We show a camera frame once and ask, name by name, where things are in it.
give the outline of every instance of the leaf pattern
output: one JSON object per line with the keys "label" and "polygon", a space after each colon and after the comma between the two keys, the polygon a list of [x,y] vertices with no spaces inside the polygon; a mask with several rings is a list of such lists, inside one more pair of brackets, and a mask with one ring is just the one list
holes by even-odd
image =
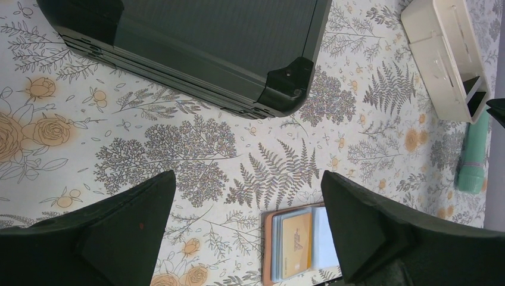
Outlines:
{"label": "leaf pattern", "polygon": [[236,156],[235,139],[230,127],[215,120],[184,121],[178,128],[154,125],[145,131],[147,142],[114,138],[96,154],[102,160],[95,167],[96,180],[103,182],[109,194],[123,186],[137,185],[164,170],[180,172],[177,187],[182,198],[194,207],[204,201],[217,201],[223,195],[227,176],[218,161]]}
{"label": "leaf pattern", "polygon": [[350,91],[343,91],[337,78],[328,76],[321,66],[317,66],[307,102],[300,109],[302,120],[310,122],[312,127],[316,127],[325,117],[340,124],[344,119],[351,121],[355,113],[354,95]]}
{"label": "leaf pattern", "polygon": [[[321,202],[326,169],[482,227],[486,186],[477,195],[454,186],[466,125],[437,118],[400,21],[409,3],[333,1],[306,103],[263,120],[74,54],[37,5],[0,3],[0,228],[171,169],[177,191],[152,285],[263,285],[263,214]],[[466,3],[494,91],[503,2]],[[318,269],[282,284],[339,276]]]}
{"label": "leaf pattern", "polygon": [[400,67],[393,63],[393,67],[388,67],[382,62],[382,72],[377,68],[377,77],[372,75],[373,85],[369,85],[364,96],[364,103],[369,103],[375,108],[388,112],[392,115],[396,109],[400,113],[402,105],[412,97],[416,97],[414,87],[414,76],[407,67],[403,72]]}
{"label": "leaf pattern", "polygon": [[315,149],[309,157],[305,140],[302,140],[302,151],[298,155],[288,144],[278,141],[284,150],[285,159],[259,143],[262,159],[259,160],[249,153],[253,172],[247,171],[244,164],[240,165],[244,181],[234,180],[235,187],[230,188],[230,194],[226,198],[227,204],[238,202],[240,205],[245,203],[248,207],[252,207],[254,199],[256,206],[260,208],[263,200],[264,208],[268,209],[270,202],[276,197],[276,209],[279,209],[284,198],[287,198],[288,206],[291,206],[296,193],[303,185],[311,187],[312,176],[319,179]]}

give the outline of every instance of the black object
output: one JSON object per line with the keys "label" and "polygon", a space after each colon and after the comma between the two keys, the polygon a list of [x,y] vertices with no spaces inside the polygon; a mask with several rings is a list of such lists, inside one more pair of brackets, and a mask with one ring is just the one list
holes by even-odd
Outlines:
{"label": "black object", "polygon": [[505,285],[505,234],[421,213],[326,171],[322,192],[346,283]]}
{"label": "black object", "polygon": [[478,91],[482,85],[482,78],[480,76],[474,77],[463,82],[463,87],[465,87],[466,96],[470,97],[467,103],[470,116],[473,117],[477,108],[481,105],[484,96],[486,96],[485,91]]}
{"label": "black object", "polygon": [[488,100],[486,104],[490,107],[487,112],[505,128],[505,98]]}
{"label": "black object", "polygon": [[38,0],[77,54],[249,119],[308,96],[330,0]]}
{"label": "black object", "polygon": [[0,285],[149,285],[175,183],[164,172],[29,228],[0,230]]}

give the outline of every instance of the black plastic corner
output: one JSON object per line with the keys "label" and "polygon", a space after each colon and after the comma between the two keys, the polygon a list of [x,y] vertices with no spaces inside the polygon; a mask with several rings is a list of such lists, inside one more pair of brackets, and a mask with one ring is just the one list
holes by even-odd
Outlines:
{"label": "black plastic corner", "polygon": [[85,35],[108,45],[114,44],[124,10],[121,0],[37,0],[37,3],[61,36],[79,39]]}
{"label": "black plastic corner", "polygon": [[298,57],[268,73],[265,89],[254,104],[273,116],[288,116],[304,104],[314,76],[314,62]]}

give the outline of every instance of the card holder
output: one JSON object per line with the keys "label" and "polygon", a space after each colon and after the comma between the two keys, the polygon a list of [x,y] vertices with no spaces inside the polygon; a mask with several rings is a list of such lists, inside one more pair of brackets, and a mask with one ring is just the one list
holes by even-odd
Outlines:
{"label": "card holder", "polygon": [[[270,286],[307,271],[339,265],[323,204],[269,213],[265,217],[264,225],[264,285]],[[296,239],[293,227],[300,231],[300,247],[307,247],[305,252],[291,251],[293,239]]]}

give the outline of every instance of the fern print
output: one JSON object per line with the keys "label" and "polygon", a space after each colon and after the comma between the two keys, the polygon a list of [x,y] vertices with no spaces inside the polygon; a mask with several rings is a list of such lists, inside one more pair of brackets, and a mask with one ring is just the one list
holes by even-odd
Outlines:
{"label": "fern print", "polygon": [[157,121],[160,118],[174,118],[174,113],[180,111],[185,114],[196,114],[201,111],[201,107],[210,109],[203,102],[195,99],[181,99],[184,95],[173,91],[167,87],[162,87],[158,91],[150,92],[148,88],[140,89],[136,92],[128,92],[116,101],[120,109],[115,113],[126,110],[141,111],[141,117]]}
{"label": "fern print", "polygon": [[406,180],[401,180],[396,186],[397,192],[410,192],[419,190],[426,183],[426,175],[419,173],[417,175],[410,174]]}
{"label": "fern print", "polygon": [[[258,227],[258,218],[256,216],[247,216],[244,215],[242,211],[232,211],[226,215],[226,221],[223,223],[215,223],[209,220],[205,220],[210,224],[210,232],[205,237],[208,236],[207,242],[209,243],[209,247],[216,251],[216,254],[219,257],[221,256],[223,250],[227,250],[227,247],[230,246],[228,242],[222,242],[219,240],[220,235],[214,232],[213,227],[225,228],[225,230],[233,231],[231,237],[235,240],[232,243],[232,246],[235,246],[235,249],[239,250],[243,256],[250,256],[252,253],[256,253],[258,257],[263,257],[263,237],[251,234],[250,231],[255,230]],[[222,244],[214,241],[214,237],[218,237]]]}
{"label": "fern print", "polygon": [[503,11],[503,0],[494,0],[494,4],[492,5],[492,11],[496,16],[501,18],[501,13]]}
{"label": "fern print", "polygon": [[72,83],[72,80],[77,80],[82,75],[84,79],[86,79],[90,74],[94,75],[98,70],[98,63],[92,61],[88,58],[85,58],[81,55],[71,54],[73,56],[69,57],[69,61],[62,67],[59,71],[56,72],[58,76],[56,80],[62,79],[67,80],[69,83]]}
{"label": "fern print", "polygon": [[412,51],[410,50],[409,45],[406,45],[406,44],[402,45],[399,49],[396,49],[396,51],[395,51],[395,61],[401,61],[404,58],[407,61],[410,61],[410,60],[412,60],[413,56],[414,55],[412,54]]}
{"label": "fern print", "polygon": [[345,11],[337,1],[332,3],[321,49],[333,57],[342,56],[347,51],[353,54],[362,52],[368,61],[372,61],[382,49],[382,37],[375,36],[370,20],[350,18]]}
{"label": "fern print", "polygon": [[305,184],[312,187],[312,176],[319,179],[319,170],[316,166],[316,149],[309,158],[307,146],[302,140],[303,146],[301,154],[286,143],[278,140],[284,149],[284,155],[274,153],[259,143],[261,159],[253,157],[249,153],[253,171],[246,169],[244,164],[240,164],[240,171],[243,182],[234,180],[235,187],[230,187],[230,194],[227,195],[226,204],[245,203],[252,207],[253,200],[258,209],[263,207],[268,209],[270,202],[275,198],[275,208],[278,209],[284,198],[287,198],[288,206],[291,206],[296,193]]}
{"label": "fern print", "polygon": [[409,67],[405,72],[393,63],[393,67],[387,66],[382,62],[382,71],[377,68],[377,77],[372,75],[372,85],[364,96],[363,102],[369,103],[378,110],[382,110],[392,115],[393,111],[399,114],[402,105],[407,100],[412,103],[412,97],[416,97],[416,88],[414,86],[414,75],[409,72]]}
{"label": "fern print", "polygon": [[214,251],[214,256],[218,259],[225,258],[227,254],[232,252],[233,248],[230,246],[230,242],[223,241],[223,237],[214,232],[212,224],[210,225],[210,231],[204,236],[207,237],[205,242],[208,243],[208,247]]}
{"label": "fern print", "polygon": [[[406,8],[407,5],[400,4],[400,7],[403,9]],[[374,20],[375,23],[379,25],[386,25],[388,29],[393,31],[403,28],[400,21],[400,12],[391,11],[389,7],[382,7],[380,10],[376,7],[372,7],[369,11],[366,11],[366,17]]]}
{"label": "fern print", "polygon": [[356,98],[350,91],[341,89],[339,79],[328,76],[321,66],[316,67],[314,81],[307,101],[298,112],[303,122],[316,127],[324,118],[337,125],[347,119],[352,121],[356,114]]}
{"label": "fern print", "polygon": [[114,138],[96,154],[96,181],[113,195],[126,185],[137,185],[164,170],[177,173],[177,188],[194,207],[217,201],[227,176],[218,161],[236,157],[235,137],[226,123],[214,119],[184,121],[179,127],[154,125],[145,131],[146,143]]}
{"label": "fern print", "polygon": [[201,216],[191,214],[189,216],[182,216],[176,213],[170,213],[170,219],[172,224],[165,229],[163,238],[170,240],[172,245],[186,241],[186,236],[189,235],[193,230],[191,226],[204,217],[212,208],[208,209]]}
{"label": "fern print", "polygon": [[365,134],[369,139],[377,141],[381,136],[386,137],[386,133],[394,131],[400,124],[401,118],[397,116],[394,120],[388,119],[386,122],[380,121],[379,123],[372,122],[364,131],[359,132]]}
{"label": "fern print", "polygon": [[375,171],[393,169],[395,158],[401,155],[399,150],[398,140],[389,134],[382,140],[360,140],[356,145],[349,145],[347,159],[360,165],[360,177],[368,182]]}
{"label": "fern print", "polygon": [[6,23],[0,28],[9,38],[15,37],[8,41],[13,59],[18,62],[15,70],[56,73],[58,79],[71,82],[81,74],[89,76],[98,68],[97,63],[73,54],[57,33],[53,37],[41,35],[37,26],[29,28],[25,21]]}
{"label": "fern print", "polygon": [[227,276],[222,282],[214,282],[215,286],[259,286],[261,283],[261,269],[247,271],[244,276]]}
{"label": "fern print", "polygon": [[283,129],[291,126],[294,128],[300,127],[305,132],[305,135],[308,136],[307,130],[303,127],[303,125],[297,120],[297,118],[293,114],[290,115],[288,119],[282,121],[282,123],[280,124],[280,128]]}
{"label": "fern print", "polygon": [[335,279],[338,277],[337,274],[327,271],[327,270],[319,269],[318,272],[319,272],[319,276],[321,276],[321,279],[323,281],[332,280],[332,279]]}

